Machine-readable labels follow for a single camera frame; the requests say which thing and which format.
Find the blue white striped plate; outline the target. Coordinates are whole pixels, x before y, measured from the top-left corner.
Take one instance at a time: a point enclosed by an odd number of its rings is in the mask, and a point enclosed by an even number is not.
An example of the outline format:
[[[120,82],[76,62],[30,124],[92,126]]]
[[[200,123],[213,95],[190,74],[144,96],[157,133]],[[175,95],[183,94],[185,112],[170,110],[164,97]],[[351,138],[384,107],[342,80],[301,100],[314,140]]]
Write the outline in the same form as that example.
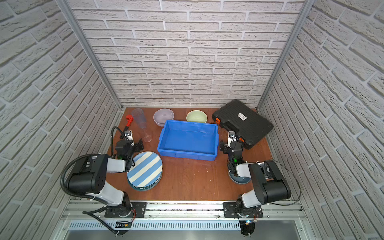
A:
[[[163,162],[154,152],[142,152],[134,157],[135,166],[127,173],[127,179],[138,187],[144,187],[159,174],[163,174]]]

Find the green rimmed white plate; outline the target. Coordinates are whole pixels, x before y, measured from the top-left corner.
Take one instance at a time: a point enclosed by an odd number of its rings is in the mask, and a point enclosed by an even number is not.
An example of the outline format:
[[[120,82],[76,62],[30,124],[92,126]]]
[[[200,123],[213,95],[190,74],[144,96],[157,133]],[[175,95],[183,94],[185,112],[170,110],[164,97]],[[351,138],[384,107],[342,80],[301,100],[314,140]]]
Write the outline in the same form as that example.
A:
[[[162,174],[159,174],[153,181],[151,181],[149,184],[147,184],[144,187],[138,187],[138,186],[132,184],[130,181],[128,181],[128,184],[134,190],[139,191],[139,192],[144,192],[144,191],[148,191],[150,189],[153,189],[160,182],[161,178],[162,178]]]

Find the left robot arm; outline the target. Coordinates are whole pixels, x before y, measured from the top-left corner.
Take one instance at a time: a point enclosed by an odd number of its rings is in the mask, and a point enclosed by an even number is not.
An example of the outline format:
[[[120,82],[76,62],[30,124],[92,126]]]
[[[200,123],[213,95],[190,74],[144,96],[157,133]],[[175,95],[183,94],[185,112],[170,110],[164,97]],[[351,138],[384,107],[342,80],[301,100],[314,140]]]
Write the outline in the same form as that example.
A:
[[[116,144],[117,154],[86,154],[71,161],[62,171],[60,185],[62,190],[72,197],[86,198],[102,203],[96,211],[85,212],[92,217],[96,213],[105,213],[106,218],[142,218],[146,204],[131,202],[126,192],[120,191],[107,182],[108,173],[128,173],[138,163],[134,153],[144,149],[143,141],[135,143],[132,131],[125,127],[121,131],[121,140]]]

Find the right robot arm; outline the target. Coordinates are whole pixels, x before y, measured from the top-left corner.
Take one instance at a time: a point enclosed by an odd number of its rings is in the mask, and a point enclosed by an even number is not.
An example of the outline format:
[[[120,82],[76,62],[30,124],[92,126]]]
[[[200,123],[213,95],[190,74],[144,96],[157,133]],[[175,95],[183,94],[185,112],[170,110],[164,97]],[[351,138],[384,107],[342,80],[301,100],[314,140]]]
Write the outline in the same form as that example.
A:
[[[253,189],[241,194],[234,211],[239,217],[259,216],[261,206],[286,200],[291,189],[276,162],[248,163],[243,159],[244,143],[238,140],[234,131],[228,132],[228,141],[220,142],[220,151],[228,155],[228,172],[237,184],[252,183]]]

